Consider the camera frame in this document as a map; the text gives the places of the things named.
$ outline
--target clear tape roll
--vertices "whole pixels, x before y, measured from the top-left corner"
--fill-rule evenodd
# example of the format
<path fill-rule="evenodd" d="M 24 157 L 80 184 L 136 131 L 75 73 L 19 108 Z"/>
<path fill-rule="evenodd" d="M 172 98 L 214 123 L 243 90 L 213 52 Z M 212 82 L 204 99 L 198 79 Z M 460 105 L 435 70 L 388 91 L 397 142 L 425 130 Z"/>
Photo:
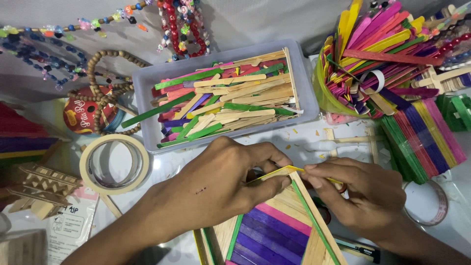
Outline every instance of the clear tape roll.
<path fill-rule="evenodd" d="M 434 191 L 437 193 L 437 196 L 438 196 L 438 199 L 439 199 L 439 209 L 438 209 L 438 212 L 435 215 L 435 217 L 432 218 L 430 221 L 424 222 L 424 221 L 419 221 L 419 220 L 413 218 L 410 215 L 410 213 L 408 212 L 408 210 L 406 209 L 406 207 L 404 207 L 404 212 L 416 224 L 423 225 L 423 226 L 434 226 L 434 225 L 437 225 L 437 224 L 441 223 L 445 219 L 445 217 L 447 216 L 447 213 L 448 213 L 448 198 L 447 198 L 447 194 L 442 189 L 442 187 L 440 187 L 440 185 L 438 185 L 438 183 L 436 183 L 433 180 L 429 180 L 427 183 L 430 184 L 430 186 L 434 189 Z M 409 184 L 410 184 L 410 182 L 405 183 L 403 185 L 402 189 L 406 190 L 406 188 Z"/>
<path fill-rule="evenodd" d="M 118 141 L 128 148 L 131 153 L 132 166 L 129 174 L 118 183 L 105 183 L 98 180 L 92 168 L 92 157 L 95 151 L 102 145 Z M 146 178 L 149 171 L 149 154 L 144 145 L 138 140 L 123 134 L 109 134 L 93 141 L 82 153 L 80 158 L 80 175 L 85 184 L 92 190 L 106 194 L 123 194 L 135 189 Z"/>

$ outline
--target white wall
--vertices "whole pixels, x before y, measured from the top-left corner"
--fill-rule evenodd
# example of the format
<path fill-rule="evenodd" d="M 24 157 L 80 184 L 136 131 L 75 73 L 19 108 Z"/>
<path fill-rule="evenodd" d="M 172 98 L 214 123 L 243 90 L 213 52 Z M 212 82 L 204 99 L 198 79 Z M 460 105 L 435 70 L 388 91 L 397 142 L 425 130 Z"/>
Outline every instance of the white wall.
<path fill-rule="evenodd" d="M 293 38 L 299 41 L 307 53 L 313 52 L 333 29 L 337 16 L 348 8 L 350 0 L 202 0 L 204 22 L 211 34 L 213 51 L 230 50 L 275 39 Z M 465 0 L 454 1 L 459 6 Z M 131 0 L 2 0 L 0 1 L 0 25 L 16 27 L 42 27 L 48 24 L 66 26 L 77 24 L 77 18 L 102 18 L 117 8 L 134 4 Z M 431 14 L 449 4 L 445 0 L 403 1 L 405 10 L 415 17 Z M 93 30 L 76 31 L 73 45 L 88 54 L 100 49 L 126 50 L 135 56 L 156 64 L 170 57 L 170 50 L 158 54 L 155 49 L 162 38 L 162 23 L 157 6 L 135 11 L 134 16 L 149 32 L 143 32 L 127 21 L 112 22 L 102 28 L 108 38 L 100 38 Z M 47 53 L 67 54 L 48 44 Z M 103 67 L 130 75 L 137 67 L 123 59 L 107 59 Z M 64 76 L 53 70 L 57 78 Z M 37 102 L 65 95 L 68 90 L 87 83 L 68 82 L 63 91 L 54 89 L 53 81 L 43 81 L 40 71 L 10 55 L 0 55 L 0 94 L 23 101 Z"/>

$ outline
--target left hand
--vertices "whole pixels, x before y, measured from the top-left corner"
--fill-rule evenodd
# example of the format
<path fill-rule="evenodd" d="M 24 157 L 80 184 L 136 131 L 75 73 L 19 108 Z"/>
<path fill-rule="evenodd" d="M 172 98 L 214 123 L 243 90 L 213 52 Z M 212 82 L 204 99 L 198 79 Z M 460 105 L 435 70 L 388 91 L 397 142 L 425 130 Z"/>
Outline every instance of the left hand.
<path fill-rule="evenodd" d="M 247 173 L 269 173 L 292 161 L 270 142 L 242 145 L 229 137 L 214 140 L 173 178 L 152 186 L 122 218 L 131 218 L 146 245 L 167 242 L 193 229 L 220 224 L 273 198 L 291 180 L 270 178 L 246 185 Z"/>

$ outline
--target yellow-green plastic cup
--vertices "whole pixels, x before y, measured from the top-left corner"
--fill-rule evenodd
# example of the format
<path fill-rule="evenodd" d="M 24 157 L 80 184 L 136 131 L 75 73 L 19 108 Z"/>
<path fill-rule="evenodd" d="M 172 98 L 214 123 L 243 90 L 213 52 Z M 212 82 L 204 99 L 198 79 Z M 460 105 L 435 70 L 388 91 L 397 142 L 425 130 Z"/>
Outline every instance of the yellow-green plastic cup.
<path fill-rule="evenodd" d="M 312 87 L 314 88 L 314 93 L 316 94 L 319 107 L 331 113 L 353 115 L 365 118 L 368 117 L 367 115 L 360 115 L 355 110 L 347 108 L 332 95 L 330 90 L 324 84 L 325 78 L 323 71 L 321 56 L 319 55 L 317 58 L 316 68 L 314 70 L 314 78 L 312 80 Z"/>

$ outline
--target red bead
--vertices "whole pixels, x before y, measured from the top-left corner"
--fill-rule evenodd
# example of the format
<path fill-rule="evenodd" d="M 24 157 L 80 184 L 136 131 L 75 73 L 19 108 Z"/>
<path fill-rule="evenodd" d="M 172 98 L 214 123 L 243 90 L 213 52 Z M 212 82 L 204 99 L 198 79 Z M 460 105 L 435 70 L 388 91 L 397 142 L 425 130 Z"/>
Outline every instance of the red bead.
<path fill-rule="evenodd" d="M 174 14 L 175 13 L 175 8 L 173 6 L 167 6 L 167 12 L 169 14 Z"/>
<path fill-rule="evenodd" d="M 460 40 L 462 40 L 462 41 L 467 41 L 467 40 L 469 40 L 470 38 L 471 38 L 471 34 L 465 33 L 465 34 L 461 35 Z"/>
<path fill-rule="evenodd" d="M 453 44 L 453 46 L 456 46 L 456 45 L 460 44 L 460 42 L 461 42 L 460 38 L 455 38 L 455 39 L 453 39 L 453 40 L 451 41 L 451 43 Z"/>

